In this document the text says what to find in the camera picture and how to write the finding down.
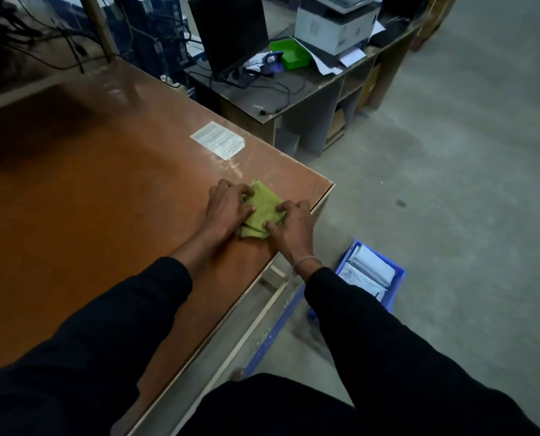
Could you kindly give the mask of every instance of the concrete floor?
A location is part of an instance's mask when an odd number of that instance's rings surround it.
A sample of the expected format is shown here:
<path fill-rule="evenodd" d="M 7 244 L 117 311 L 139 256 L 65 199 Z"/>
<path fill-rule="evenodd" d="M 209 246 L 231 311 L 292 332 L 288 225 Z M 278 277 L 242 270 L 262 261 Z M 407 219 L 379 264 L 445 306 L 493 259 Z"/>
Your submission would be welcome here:
<path fill-rule="evenodd" d="M 265 7 L 270 33 L 294 18 Z M 394 314 L 540 425 L 540 0 L 458 0 L 310 167 L 337 183 L 317 255 L 359 238 L 401 264 Z M 258 369 L 348 401 L 306 308 Z"/>

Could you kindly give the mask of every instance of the green cloth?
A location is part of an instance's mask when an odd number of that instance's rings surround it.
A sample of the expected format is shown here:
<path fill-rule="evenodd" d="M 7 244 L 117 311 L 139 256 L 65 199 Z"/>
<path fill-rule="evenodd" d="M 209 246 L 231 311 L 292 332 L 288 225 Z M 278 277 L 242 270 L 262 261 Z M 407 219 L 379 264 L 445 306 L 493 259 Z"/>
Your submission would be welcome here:
<path fill-rule="evenodd" d="M 242 237 L 265 239 L 270 233 L 264 228 L 264 222 L 270 220 L 274 223 L 280 223 L 286 213 L 276 211 L 276 205 L 282 203 L 281 198 L 259 180 L 252 183 L 252 190 L 254 195 L 248 197 L 244 204 L 254 205 L 256 211 L 244 222 Z"/>

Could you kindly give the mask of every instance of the printer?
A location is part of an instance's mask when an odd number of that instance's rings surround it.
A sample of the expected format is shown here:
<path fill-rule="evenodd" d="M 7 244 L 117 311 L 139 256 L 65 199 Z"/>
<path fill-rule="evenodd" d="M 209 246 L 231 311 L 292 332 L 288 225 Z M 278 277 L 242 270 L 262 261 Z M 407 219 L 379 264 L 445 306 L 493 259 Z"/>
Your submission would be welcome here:
<path fill-rule="evenodd" d="M 295 38 L 329 55 L 339 55 L 367 39 L 381 0 L 301 0 Z"/>

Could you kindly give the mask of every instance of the paper label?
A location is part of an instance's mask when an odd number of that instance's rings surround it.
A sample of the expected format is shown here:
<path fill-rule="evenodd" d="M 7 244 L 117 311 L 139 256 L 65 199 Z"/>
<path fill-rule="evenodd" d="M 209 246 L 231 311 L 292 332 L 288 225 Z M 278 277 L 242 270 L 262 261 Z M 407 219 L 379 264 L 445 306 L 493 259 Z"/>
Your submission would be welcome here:
<path fill-rule="evenodd" d="M 243 137 L 213 121 L 193 133 L 190 138 L 223 160 L 229 160 L 245 147 Z"/>

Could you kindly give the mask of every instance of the blue bin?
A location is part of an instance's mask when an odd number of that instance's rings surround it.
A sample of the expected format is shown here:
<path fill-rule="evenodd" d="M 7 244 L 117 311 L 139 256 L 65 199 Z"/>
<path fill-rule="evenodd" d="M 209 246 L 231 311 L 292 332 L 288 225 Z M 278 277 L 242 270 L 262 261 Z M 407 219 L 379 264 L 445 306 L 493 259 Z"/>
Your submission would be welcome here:
<path fill-rule="evenodd" d="M 339 272 L 343 268 L 343 265 L 348 260 L 348 258 L 351 256 L 355 248 L 358 248 L 360 246 L 364 246 L 368 249 L 371 249 L 373 253 L 378 256 L 381 260 L 383 260 L 385 263 L 389 264 L 394 270 L 395 270 L 395 276 L 391 280 L 391 285 L 389 286 L 389 289 L 387 290 L 387 293 L 383 296 L 383 300 L 381 300 L 381 304 L 384 308 L 387 309 L 388 312 L 391 312 L 391 306 L 393 304 L 393 300 L 395 299 L 395 294 L 397 293 L 397 290 L 399 289 L 399 285 L 402 283 L 403 278 L 405 277 L 405 269 L 395 264 L 392 260 L 385 257 L 384 255 L 381 255 L 379 252 L 377 252 L 375 249 L 370 248 L 365 243 L 361 242 L 360 240 L 355 240 L 351 247 L 347 250 L 345 255 L 343 256 L 343 259 L 340 261 L 339 266 L 337 267 L 335 273 L 339 275 Z M 308 317 L 316 322 L 318 324 L 317 315 L 314 313 L 312 309 L 308 311 Z"/>

